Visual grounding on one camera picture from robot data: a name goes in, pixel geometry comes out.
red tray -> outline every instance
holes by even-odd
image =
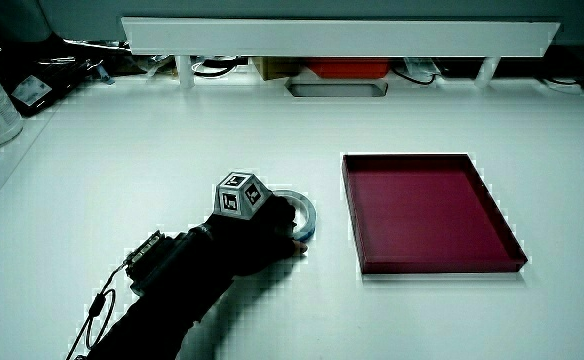
[[[363,274],[517,272],[527,262],[467,155],[345,155]]]
[[[305,65],[325,79],[380,79],[390,70],[382,58],[308,58]]]

fiducial marker cube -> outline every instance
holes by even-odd
[[[270,195],[254,174],[230,173],[216,187],[214,214],[250,220]]]

white tabletop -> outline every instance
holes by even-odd
[[[390,77],[382,98],[294,98],[254,75],[187,91],[117,79],[55,108],[0,191],[0,359],[64,359],[124,256],[203,222],[239,169],[306,193],[316,235],[306,257],[237,280],[180,359],[584,359],[584,94]],[[361,276],[340,167],[352,152],[470,153],[529,263],[504,278]],[[111,323],[129,285],[115,278]]]

red box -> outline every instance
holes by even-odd
[[[381,58],[308,58],[305,65],[329,79],[380,79],[390,70],[389,59]]]
[[[467,155],[345,155],[363,274],[517,272],[527,262]]]

tape roll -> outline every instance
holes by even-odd
[[[294,240],[308,241],[316,228],[316,209],[312,202],[303,194],[292,190],[275,190],[274,195],[285,198],[296,209],[294,222],[297,225],[292,231]]]

